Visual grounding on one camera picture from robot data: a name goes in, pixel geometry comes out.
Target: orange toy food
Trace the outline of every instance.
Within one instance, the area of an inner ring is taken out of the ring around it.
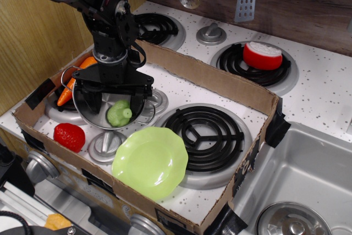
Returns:
[[[48,215],[44,227],[49,228],[52,231],[57,231],[58,229],[68,228],[71,225],[71,222],[61,214],[50,214]]]
[[[259,70],[275,70],[282,63],[282,52],[259,42],[247,42],[243,49],[243,61]]]
[[[94,59],[93,56],[86,58],[81,65],[79,66],[79,68],[87,68],[88,66],[91,66],[92,64],[97,63],[97,61]],[[71,78],[70,81],[67,83],[67,87],[69,89],[72,90],[73,85],[75,83],[76,79]],[[64,89],[64,91],[62,91],[58,101],[57,101],[57,105],[60,107],[63,104],[65,104],[67,101],[69,101],[70,99],[72,99],[72,92],[70,90],[68,90],[67,88]]]

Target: toy carrot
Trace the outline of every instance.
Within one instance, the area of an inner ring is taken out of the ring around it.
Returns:
[[[87,68],[88,66],[91,66],[92,64],[97,63],[97,61],[94,59],[94,57],[88,57],[86,58],[81,65],[79,66],[79,68]],[[67,83],[67,87],[69,89],[72,90],[73,85],[75,83],[75,79],[71,78],[70,81]],[[58,101],[57,101],[57,105],[60,107],[63,104],[65,104],[67,101],[69,101],[70,99],[72,99],[72,92],[70,90],[68,90],[67,88],[64,89],[64,91],[62,91]]]

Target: cardboard tray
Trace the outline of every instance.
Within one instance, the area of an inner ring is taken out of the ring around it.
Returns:
[[[169,72],[185,78],[198,86],[207,88],[221,96],[267,115],[267,119],[241,165],[227,184],[219,200],[215,203],[214,207],[201,224],[193,223],[175,212],[163,208],[161,205],[144,197],[115,179],[97,165],[59,145],[57,142],[33,128],[37,120],[44,115],[44,99],[61,86],[61,75],[68,65],[53,77],[46,80],[43,85],[28,97],[26,102],[16,109],[14,113],[16,122],[22,131],[42,143],[44,146],[43,152],[49,156],[57,157],[59,160],[77,168],[78,171],[89,172],[105,185],[109,186],[119,201],[125,201],[138,212],[142,212],[143,215],[160,226],[166,234],[205,234],[207,228],[214,222],[221,210],[233,199],[247,171],[254,167],[254,160],[259,151],[259,146],[265,141],[265,138],[270,138],[266,135],[267,128],[269,125],[275,127],[272,121],[273,118],[277,116],[277,113],[280,114],[281,112],[280,98],[247,79],[216,69],[192,57],[184,56],[180,53],[147,42],[139,41],[138,44],[146,52],[148,63],[157,64]],[[91,54],[92,47],[76,57],[70,65],[79,65]]]

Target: stainless steel sink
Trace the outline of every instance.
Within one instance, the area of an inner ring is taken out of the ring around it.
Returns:
[[[317,212],[333,235],[352,234],[352,144],[299,123],[274,149],[262,146],[233,203],[235,213],[256,233],[261,212],[289,201]]]

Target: green plate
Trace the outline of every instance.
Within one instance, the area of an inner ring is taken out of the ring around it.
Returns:
[[[185,176],[188,154],[183,139],[168,128],[134,132],[117,149],[112,175],[142,195],[158,200]]]

